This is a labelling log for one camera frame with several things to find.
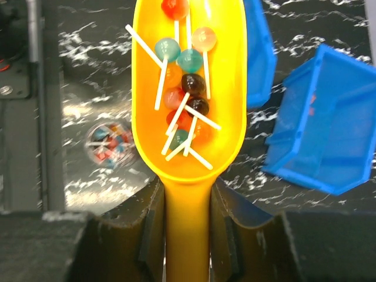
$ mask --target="yellow scoop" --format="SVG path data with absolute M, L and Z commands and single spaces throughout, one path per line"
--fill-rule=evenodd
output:
M 164 37 L 174 38 L 174 22 L 161 0 L 138 0 L 133 28 L 154 49 Z M 211 84 L 207 117 L 221 126 L 212 140 L 192 148 L 213 165 L 208 170 L 192 155 L 167 162 L 163 102 L 154 110 L 160 68 L 135 40 L 132 44 L 132 128 L 137 149 L 160 177 L 166 193 L 167 282 L 207 282 L 209 277 L 209 198 L 212 184 L 238 154 L 246 131 L 247 34 L 243 0 L 190 0 L 192 32 L 208 26 L 217 35 L 209 52 Z M 185 21 L 180 21 L 180 47 L 187 48 Z M 204 77 L 203 69 L 199 74 Z

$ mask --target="blue bin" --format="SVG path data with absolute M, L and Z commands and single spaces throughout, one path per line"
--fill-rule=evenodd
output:
M 247 21 L 247 107 L 263 106 L 270 98 L 277 56 L 260 0 L 244 0 Z
M 376 145 L 376 69 L 322 44 L 284 86 L 263 170 L 335 195 L 366 182 Z

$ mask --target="marble countertop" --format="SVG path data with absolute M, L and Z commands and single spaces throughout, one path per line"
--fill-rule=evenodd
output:
M 371 180 L 341 196 L 287 183 L 260 171 L 284 88 L 282 80 L 314 56 L 321 43 L 371 63 L 364 0 L 262 0 L 278 55 L 272 96 L 249 111 L 243 147 L 222 174 L 225 182 L 267 212 L 331 209 L 376 210 L 376 170 Z M 103 213 L 141 189 L 154 173 L 138 159 L 131 167 L 98 167 L 83 147 L 88 130 L 106 120 L 130 126 L 131 38 L 135 0 L 59 2 L 63 62 L 63 146 L 67 209 Z

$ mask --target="screw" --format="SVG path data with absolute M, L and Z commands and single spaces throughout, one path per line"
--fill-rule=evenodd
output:
M 0 88 L 0 94 L 2 96 L 6 96 L 12 92 L 13 92 L 13 88 L 11 86 L 6 85 Z

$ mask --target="yellow handle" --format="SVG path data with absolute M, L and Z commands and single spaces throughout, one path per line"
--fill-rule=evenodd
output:
M 209 201 L 215 179 L 194 184 L 161 180 L 166 196 L 166 281 L 208 282 Z

